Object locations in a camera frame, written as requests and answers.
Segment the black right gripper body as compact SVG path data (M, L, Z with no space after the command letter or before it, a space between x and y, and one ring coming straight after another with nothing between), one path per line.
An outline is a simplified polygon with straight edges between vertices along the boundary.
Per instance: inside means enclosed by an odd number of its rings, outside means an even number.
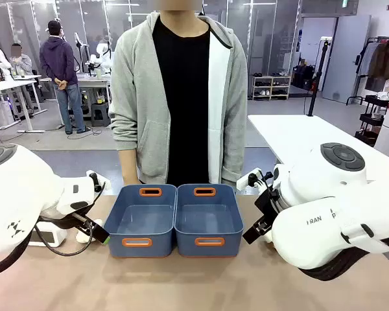
M262 217L256 221L258 227L268 227L274 223L280 213L276 202L279 199L277 190L266 189L255 201L255 206L262 212Z

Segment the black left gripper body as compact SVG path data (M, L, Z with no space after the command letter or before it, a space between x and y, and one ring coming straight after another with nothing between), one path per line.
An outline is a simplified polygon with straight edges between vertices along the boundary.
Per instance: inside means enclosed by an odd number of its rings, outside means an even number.
M71 229L77 228L83 232L90 232L93 230L93 220L87 217L87 211L82 212L73 212L71 214L66 215L61 219L52 219L44 216L40 216L37 222L46 222L52 223L59 227L60 229Z

